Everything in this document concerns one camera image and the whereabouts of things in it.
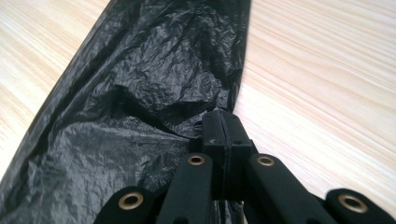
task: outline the crinkled plastic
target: crinkled plastic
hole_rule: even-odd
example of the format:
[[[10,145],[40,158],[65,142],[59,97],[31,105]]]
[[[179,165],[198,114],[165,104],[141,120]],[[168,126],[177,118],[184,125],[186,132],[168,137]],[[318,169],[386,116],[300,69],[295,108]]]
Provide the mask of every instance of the crinkled plastic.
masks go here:
[[[93,223],[113,193],[172,180],[202,115],[233,110],[246,0],[111,1],[0,184],[0,223]],[[232,223],[236,203],[215,203]]]

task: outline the wooden surface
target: wooden surface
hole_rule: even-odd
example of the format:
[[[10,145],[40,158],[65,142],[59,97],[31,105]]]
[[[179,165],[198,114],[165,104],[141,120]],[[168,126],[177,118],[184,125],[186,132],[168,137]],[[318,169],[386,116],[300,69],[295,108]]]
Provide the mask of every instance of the wooden surface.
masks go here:
[[[0,0],[0,176],[108,0]],[[259,1],[235,108],[313,193],[396,217],[396,2]]]

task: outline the wood grain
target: wood grain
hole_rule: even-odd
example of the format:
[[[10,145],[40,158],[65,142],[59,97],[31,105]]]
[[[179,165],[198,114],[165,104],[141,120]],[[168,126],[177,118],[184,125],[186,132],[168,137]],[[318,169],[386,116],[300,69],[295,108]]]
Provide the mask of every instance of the wood grain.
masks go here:
[[[0,176],[108,0],[0,0]],[[396,2],[264,1],[235,108],[259,151],[313,193],[396,217]]]

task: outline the black plastic part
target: black plastic part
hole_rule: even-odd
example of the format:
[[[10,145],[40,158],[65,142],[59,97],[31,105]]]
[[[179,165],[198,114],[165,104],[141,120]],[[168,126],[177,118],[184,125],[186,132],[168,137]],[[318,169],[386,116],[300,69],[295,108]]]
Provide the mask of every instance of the black plastic part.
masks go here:
[[[260,164],[260,158],[268,158],[263,159],[267,165]],[[336,223],[276,157],[265,154],[251,156],[247,178],[261,202],[263,212],[269,215],[269,223]],[[254,221],[247,214],[247,222],[250,223],[250,220]]]
[[[158,215],[163,198],[168,186],[164,186],[155,192],[149,192],[139,187],[128,187],[117,191],[102,208],[94,224],[150,224],[154,223]],[[124,210],[120,208],[119,201],[122,196],[137,192],[143,196],[143,202],[134,209]]]
[[[183,157],[166,194],[156,223],[209,223],[212,200],[210,190],[212,168],[213,161],[205,154],[191,153]]]
[[[244,166],[256,149],[239,118],[220,110],[204,115],[203,144],[214,162],[213,198],[242,201]]]
[[[350,189],[334,189],[327,193],[324,204],[329,213],[342,224],[395,224],[396,221],[364,195]]]

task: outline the hole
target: hole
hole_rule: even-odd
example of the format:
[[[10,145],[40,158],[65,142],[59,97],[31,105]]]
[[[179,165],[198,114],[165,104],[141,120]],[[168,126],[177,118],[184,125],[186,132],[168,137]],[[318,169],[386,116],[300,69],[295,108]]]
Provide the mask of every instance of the hole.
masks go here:
[[[125,199],[125,203],[127,204],[137,203],[137,197],[136,196],[128,197]]]
[[[257,158],[257,162],[263,166],[272,166],[275,164],[273,159],[264,156]]]
[[[338,202],[340,202],[340,204],[345,208],[357,213],[365,213],[368,210],[367,205],[364,202],[352,195],[341,194],[338,196]]]
[[[317,221],[316,219],[309,218],[306,220],[306,224],[320,224],[320,222]]]
[[[143,202],[143,195],[137,191],[127,193],[119,200],[119,207],[123,210],[131,210]]]
[[[350,206],[356,207],[356,208],[359,208],[361,206],[358,202],[356,202],[355,200],[349,199],[349,198],[346,199],[346,203],[349,204]]]
[[[201,165],[205,162],[205,158],[202,156],[191,156],[188,161],[191,165]]]
[[[201,158],[194,157],[191,159],[192,162],[201,162]]]
[[[189,221],[184,217],[178,217],[173,224],[189,224]]]

